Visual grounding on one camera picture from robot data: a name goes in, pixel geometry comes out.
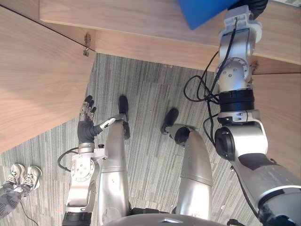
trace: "black cable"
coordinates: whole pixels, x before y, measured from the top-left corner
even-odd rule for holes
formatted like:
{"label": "black cable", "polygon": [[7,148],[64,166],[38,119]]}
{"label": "black cable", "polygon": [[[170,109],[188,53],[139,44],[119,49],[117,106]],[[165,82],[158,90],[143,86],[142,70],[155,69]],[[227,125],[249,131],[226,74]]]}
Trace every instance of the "black cable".
{"label": "black cable", "polygon": [[34,222],[37,226],[39,226],[39,224],[38,224],[35,220],[33,220],[32,218],[30,218],[30,217],[26,214],[22,202],[20,202],[20,204],[21,204],[21,206],[22,206],[22,209],[23,209],[23,212],[24,212],[25,216],[26,216],[29,220],[31,220],[32,222]]}
{"label": "black cable", "polygon": [[[229,42],[229,46],[228,46],[228,49],[227,49],[227,53],[226,53],[226,56],[218,70],[218,72],[216,73],[216,76],[214,78],[214,81],[212,83],[212,86],[211,88],[209,89],[208,86],[206,85],[207,83],[207,70],[210,66],[210,64],[212,63],[212,61],[214,60],[214,58],[216,57],[216,55],[218,54],[218,52],[216,52],[214,54],[214,56],[211,58],[209,64],[207,65],[206,69],[204,70],[203,74],[202,74],[202,77],[200,77],[199,75],[194,75],[192,76],[191,78],[188,79],[188,81],[186,82],[185,86],[184,86],[184,96],[189,100],[189,101],[192,101],[192,102],[202,102],[202,101],[206,101],[207,102],[207,108],[208,108],[208,114],[209,114],[209,118],[207,118],[204,122],[203,122],[203,129],[205,131],[205,134],[206,136],[208,137],[208,139],[211,141],[211,143],[213,144],[213,146],[215,147],[215,142],[214,142],[214,137],[213,137],[213,127],[214,127],[214,122],[213,122],[213,118],[216,117],[218,114],[215,114],[212,116],[212,112],[211,112],[211,107],[210,107],[210,103],[214,103],[216,105],[219,104],[219,99],[217,98],[218,94],[213,94],[213,90],[215,88],[215,85],[222,73],[222,70],[224,69],[224,66],[228,60],[228,57],[229,57],[229,53],[230,53],[230,50],[231,50],[231,47],[232,47],[232,44],[233,44],[233,40],[234,40],[234,36],[235,36],[235,33],[236,33],[236,27],[237,27],[237,18],[236,18],[236,21],[235,21],[235,25],[234,25],[234,29],[233,29],[233,32],[231,34],[231,38],[230,38],[230,42]],[[198,78],[200,80],[199,84],[198,84],[198,88],[197,88],[197,93],[196,93],[196,96],[197,96],[197,99],[191,99],[187,96],[186,94],[186,89],[187,89],[187,86],[188,84],[190,83],[190,81],[192,81],[194,78]],[[199,90],[200,90],[200,87],[201,86],[204,86],[204,98],[201,98],[199,96]],[[210,120],[210,135],[208,134],[207,130],[206,130],[206,122]]]}
{"label": "black cable", "polygon": [[232,43],[233,43],[233,40],[234,40],[234,36],[235,36],[235,32],[236,32],[236,25],[237,25],[237,18],[236,18],[236,21],[235,21],[235,25],[234,25],[234,29],[233,29],[233,32],[231,34],[231,38],[230,38],[230,42],[229,42],[229,46],[228,46],[228,49],[227,49],[227,53],[226,53],[226,56],[220,66],[220,69],[218,70],[218,72],[216,73],[216,77],[214,78],[214,81],[213,81],[213,84],[212,84],[212,87],[211,87],[211,90],[210,90],[210,93],[213,92],[213,89],[218,81],[218,79],[220,78],[220,75],[222,73],[222,70],[224,69],[224,66],[225,66],[225,63],[226,61],[228,60],[228,56],[229,56],[229,53],[230,53],[230,50],[231,50],[231,47],[232,47]]}
{"label": "black cable", "polygon": [[71,148],[70,150],[66,151],[65,153],[63,153],[60,157],[58,157],[57,159],[57,165],[59,168],[65,170],[65,171],[68,171],[68,172],[71,172],[70,169],[68,169],[67,167],[64,167],[61,165],[61,160],[62,158],[66,155],[66,154],[69,154],[69,153],[73,153],[73,154],[78,154],[77,152],[74,152],[73,150],[76,150],[78,149],[78,147],[74,147],[74,148]]}
{"label": "black cable", "polygon": [[215,146],[215,142],[214,142],[214,138],[213,137],[210,137],[207,130],[206,130],[206,122],[210,120],[210,117],[205,119],[205,121],[203,122],[203,129],[204,129],[204,132],[206,134],[206,136],[208,137],[208,139],[210,140],[210,142]]}
{"label": "black cable", "polygon": [[[210,64],[212,63],[212,61],[214,60],[214,58],[216,57],[216,55],[218,54],[218,51],[214,54],[214,56],[211,58],[209,64],[207,65],[206,69],[204,70],[203,74],[202,74],[202,77],[199,76],[199,75],[194,75],[192,76],[191,78],[188,79],[188,81],[186,82],[185,86],[184,86],[184,96],[189,100],[189,101],[192,101],[192,102],[202,102],[202,101],[206,101],[209,99],[209,97],[205,97],[203,99],[201,99],[198,95],[199,93],[199,89],[200,89],[200,86],[203,84],[204,85],[204,88],[205,88],[205,91],[207,92],[210,92],[209,88],[207,87],[206,83],[204,82],[204,76],[207,74],[207,70],[210,66]],[[191,80],[193,80],[194,78],[198,78],[200,80],[199,84],[198,84],[198,89],[197,89],[197,100],[194,100],[194,99],[191,99],[187,96],[186,94],[186,89],[187,89],[187,86],[188,84],[190,83]]]}

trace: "shoelace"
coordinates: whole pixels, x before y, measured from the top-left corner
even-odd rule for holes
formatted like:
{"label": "shoelace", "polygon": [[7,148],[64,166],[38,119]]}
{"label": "shoelace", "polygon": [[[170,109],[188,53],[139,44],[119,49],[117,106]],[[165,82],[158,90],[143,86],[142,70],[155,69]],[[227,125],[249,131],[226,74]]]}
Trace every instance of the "shoelace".
{"label": "shoelace", "polygon": [[11,173],[8,176],[8,180],[7,181],[16,184],[17,183],[17,181],[16,181],[16,175],[17,175],[16,172],[11,171]]}
{"label": "shoelace", "polygon": [[23,182],[23,184],[26,184],[26,185],[32,187],[32,181],[33,181],[33,175],[32,174],[27,174],[26,179]]}

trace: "patterned pants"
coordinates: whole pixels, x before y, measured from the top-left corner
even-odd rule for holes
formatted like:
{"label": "patterned pants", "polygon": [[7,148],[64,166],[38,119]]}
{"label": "patterned pants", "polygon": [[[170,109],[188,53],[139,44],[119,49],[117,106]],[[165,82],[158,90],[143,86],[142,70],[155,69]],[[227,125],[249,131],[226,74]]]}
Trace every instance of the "patterned pants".
{"label": "patterned pants", "polygon": [[15,189],[10,183],[0,186],[0,219],[13,211],[29,192],[30,188],[27,185],[19,185]]}

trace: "gray carpet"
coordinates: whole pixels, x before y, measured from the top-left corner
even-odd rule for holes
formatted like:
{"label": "gray carpet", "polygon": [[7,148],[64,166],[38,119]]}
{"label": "gray carpet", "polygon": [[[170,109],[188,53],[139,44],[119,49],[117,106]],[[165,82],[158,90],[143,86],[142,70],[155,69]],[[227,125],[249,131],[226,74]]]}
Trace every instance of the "gray carpet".
{"label": "gray carpet", "polygon": [[[212,220],[226,224],[229,218],[236,218],[245,225],[258,226],[260,223],[247,205],[230,164],[216,154],[202,129],[202,122],[208,117],[206,104],[190,102],[183,96],[186,80],[201,73],[188,68],[98,54],[87,88],[87,94],[93,95],[98,108],[95,122],[104,121],[118,112],[119,95],[128,97],[131,138],[125,142],[125,151],[130,202],[133,207],[171,212],[177,202],[184,149],[168,136],[161,135],[159,128],[166,112],[177,107],[180,114],[176,122],[198,128],[210,154],[214,179]],[[209,73],[208,81],[212,82],[212,78],[212,73]],[[196,85],[189,86],[190,94]],[[213,106],[212,111],[217,113],[218,107]],[[64,151],[78,145],[77,122],[78,119],[70,120],[0,155],[3,168],[0,182],[5,180],[14,162],[41,167],[40,188],[23,200],[28,215],[40,226],[61,225],[70,174],[59,169],[56,160]],[[106,136],[107,132],[103,132],[95,143],[105,143]],[[67,156],[63,164],[69,167],[70,163],[71,157]],[[35,224],[18,206],[0,220],[0,225]],[[92,225],[98,225],[96,214]]]}

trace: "person's leg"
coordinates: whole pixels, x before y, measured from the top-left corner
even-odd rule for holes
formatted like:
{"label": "person's leg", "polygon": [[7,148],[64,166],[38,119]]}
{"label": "person's leg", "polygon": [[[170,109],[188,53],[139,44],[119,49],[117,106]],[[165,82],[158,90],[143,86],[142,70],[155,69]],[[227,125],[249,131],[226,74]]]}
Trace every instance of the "person's leg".
{"label": "person's leg", "polygon": [[24,181],[14,190],[0,196],[0,219],[13,211],[23,197],[37,189],[40,185],[42,171],[36,166],[30,166]]}
{"label": "person's leg", "polygon": [[0,195],[12,191],[21,184],[25,176],[25,167],[20,163],[14,163],[10,168],[10,174],[3,185],[0,186]]}

